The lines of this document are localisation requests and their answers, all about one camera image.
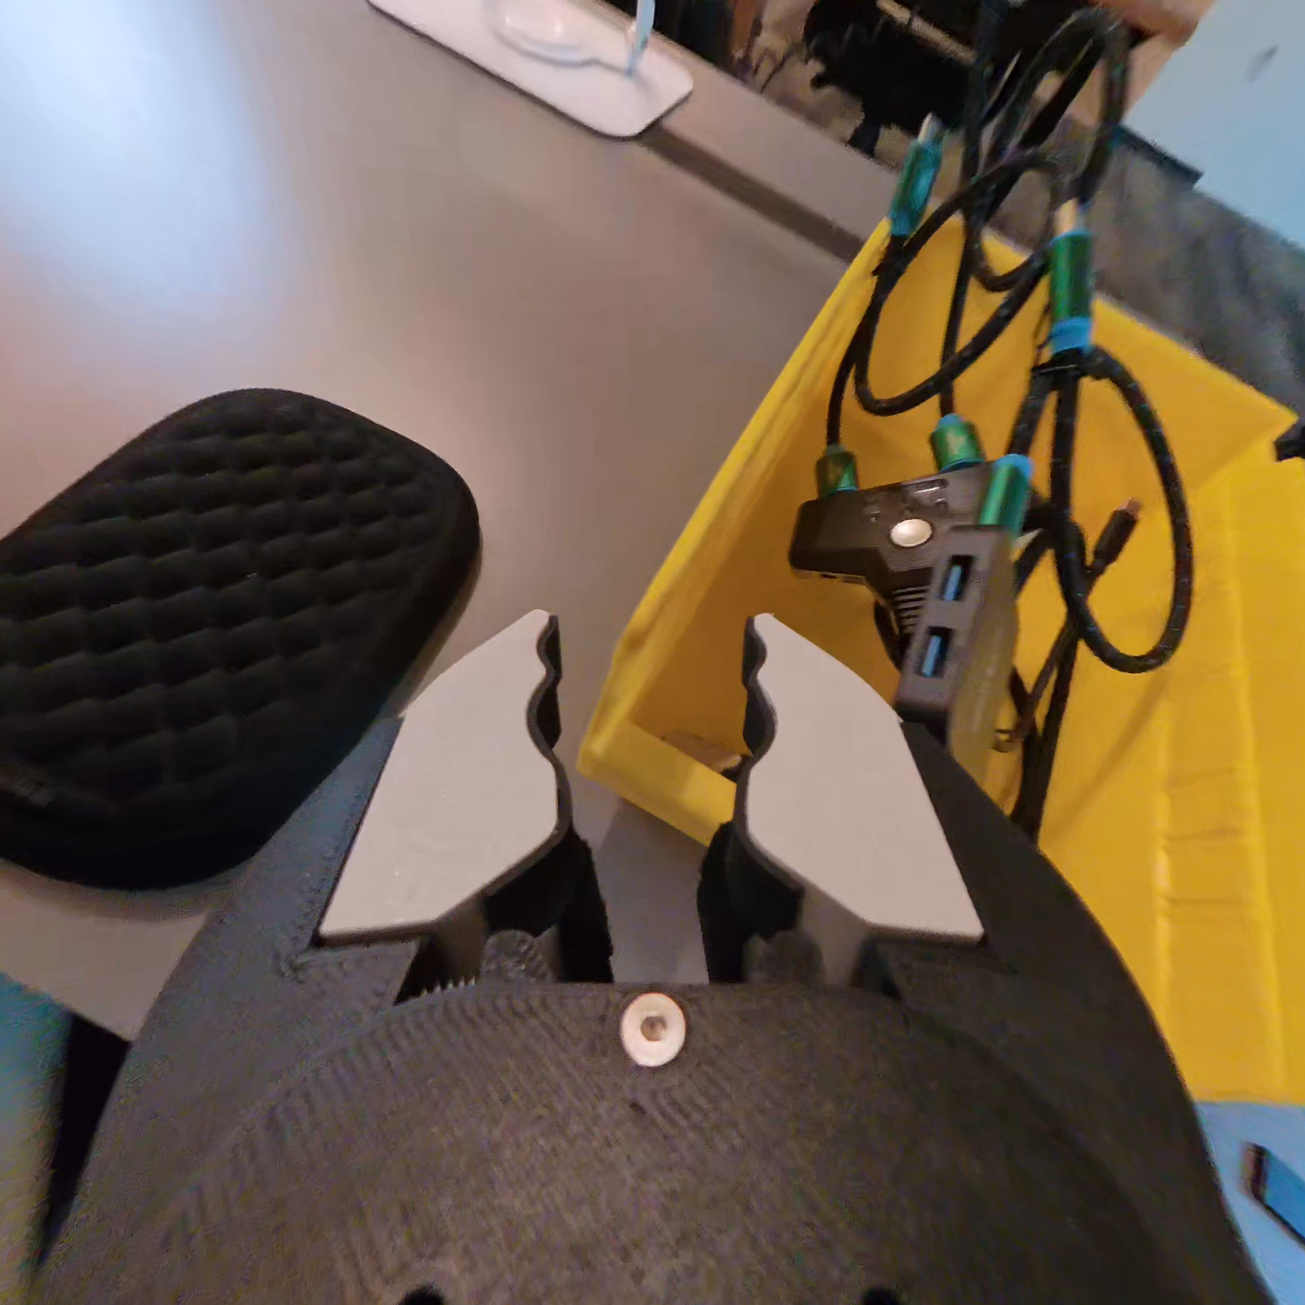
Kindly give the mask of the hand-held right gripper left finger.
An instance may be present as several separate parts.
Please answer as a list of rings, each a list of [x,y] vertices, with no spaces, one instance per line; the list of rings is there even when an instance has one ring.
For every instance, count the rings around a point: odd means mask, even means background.
[[[491,937],[542,943],[564,980],[607,980],[593,853],[576,832],[561,739],[559,620],[534,609],[442,671],[397,735],[318,923],[318,941],[415,941],[436,980],[469,980]]]

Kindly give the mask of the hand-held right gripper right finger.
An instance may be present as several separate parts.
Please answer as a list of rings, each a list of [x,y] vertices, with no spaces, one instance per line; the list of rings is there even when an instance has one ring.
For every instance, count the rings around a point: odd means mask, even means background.
[[[772,613],[744,626],[744,756],[699,873],[711,980],[867,980],[876,944],[972,947],[977,907],[884,697]]]

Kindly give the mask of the black usb hub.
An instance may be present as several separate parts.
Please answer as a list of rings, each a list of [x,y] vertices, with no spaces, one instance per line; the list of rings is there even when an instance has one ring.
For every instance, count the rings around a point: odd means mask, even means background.
[[[975,778],[986,773],[1016,640],[1010,536],[1002,526],[955,526],[941,537],[893,708]]]

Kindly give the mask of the yellow plastic bin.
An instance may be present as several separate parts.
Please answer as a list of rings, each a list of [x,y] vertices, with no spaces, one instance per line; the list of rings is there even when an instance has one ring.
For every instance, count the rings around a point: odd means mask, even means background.
[[[837,363],[881,220],[780,371],[613,648],[579,772],[705,843],[742,752],[745,620],[780,621],[882,696],[862,584],[798,576]],[[1098,298],[1093,338],[1145,388],[1185,486],[1194,603],[1152,674],[1078,655],[1039,845],[1131,969],[1191,1095],[1302,1103],[1302,460],[1297,418]]]

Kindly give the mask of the black wrist rest pad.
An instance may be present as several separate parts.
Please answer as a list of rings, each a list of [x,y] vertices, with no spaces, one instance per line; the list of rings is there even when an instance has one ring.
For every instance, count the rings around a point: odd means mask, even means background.
[[[1,854],[154,892],[256,853],[460,606],[478,505],[289,390],[164,416],[3,536]]]

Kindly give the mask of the black hdmi switch box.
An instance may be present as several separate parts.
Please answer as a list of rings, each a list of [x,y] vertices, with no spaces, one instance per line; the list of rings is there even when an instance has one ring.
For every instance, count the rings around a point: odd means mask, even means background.
[[[957,528],[977,523],[989,470],[972,464],[921,478],[808,500],[797,512],[789,564],[890,601],[924,587]]]

